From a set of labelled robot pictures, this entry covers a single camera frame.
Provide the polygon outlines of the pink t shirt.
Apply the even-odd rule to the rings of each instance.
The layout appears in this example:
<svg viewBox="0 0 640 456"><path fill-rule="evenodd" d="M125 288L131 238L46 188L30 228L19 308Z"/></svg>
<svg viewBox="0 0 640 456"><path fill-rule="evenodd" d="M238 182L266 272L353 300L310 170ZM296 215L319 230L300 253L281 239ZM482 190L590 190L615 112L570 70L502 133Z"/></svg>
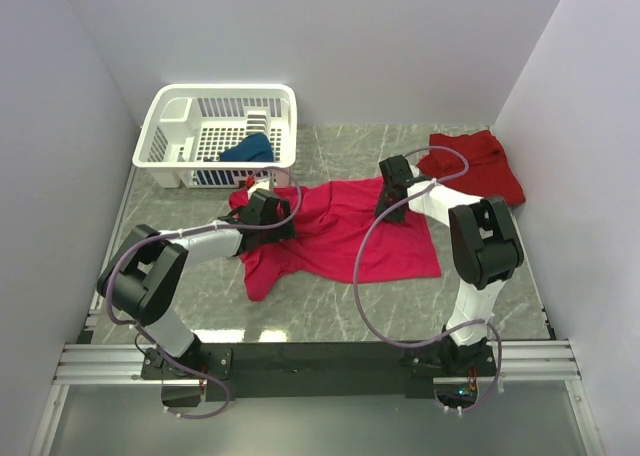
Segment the pink t shirt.
<svg viewBox="0 0 640 456"><path fill-rule="evenodd" d="M261 246L241 256L249 300L264 300L283 276L298 271L340 283L353 280L362 240L374 221L382 179L330 181L317 187L277 188L276 194L302 205L294 217L296 237ZM400 224L381 222L360 260L361 283L438 278L441 267L426 217L408 212Z"/></svg>

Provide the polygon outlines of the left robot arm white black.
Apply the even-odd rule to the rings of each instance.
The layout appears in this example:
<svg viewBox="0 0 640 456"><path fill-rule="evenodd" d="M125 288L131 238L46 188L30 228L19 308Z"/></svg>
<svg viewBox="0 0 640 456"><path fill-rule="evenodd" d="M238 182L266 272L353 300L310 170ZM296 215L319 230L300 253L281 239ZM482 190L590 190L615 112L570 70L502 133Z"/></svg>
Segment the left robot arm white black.
<svg viewBox="0 0 640 456"><path fill-rule="evenodd" d="M204 226L174 231L134 227L96 285L109 319L134 326L176 377L210 374L201 340L172 308L184 269L293 239L298 209L270 190L257 189L246 205Z"/></svg>

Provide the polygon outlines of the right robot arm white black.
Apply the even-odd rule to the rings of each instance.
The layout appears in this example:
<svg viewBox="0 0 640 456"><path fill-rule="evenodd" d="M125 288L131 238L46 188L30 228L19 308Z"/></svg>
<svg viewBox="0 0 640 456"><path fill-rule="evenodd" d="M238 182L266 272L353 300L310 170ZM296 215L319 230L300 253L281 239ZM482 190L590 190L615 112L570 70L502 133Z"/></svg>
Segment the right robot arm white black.
<svg viewBox="0 0 640 456"><path fill-rule="evenodd" d="M383 186L375 209L401 223L412 211L449 228L452 259L460 278L445 336L418 352L417 362L443 375L460 375L491 357L486 324L497 297L524 262L509 207L499 196L483 198L451 189L413 170L401 155L379 163Z"/></svg>

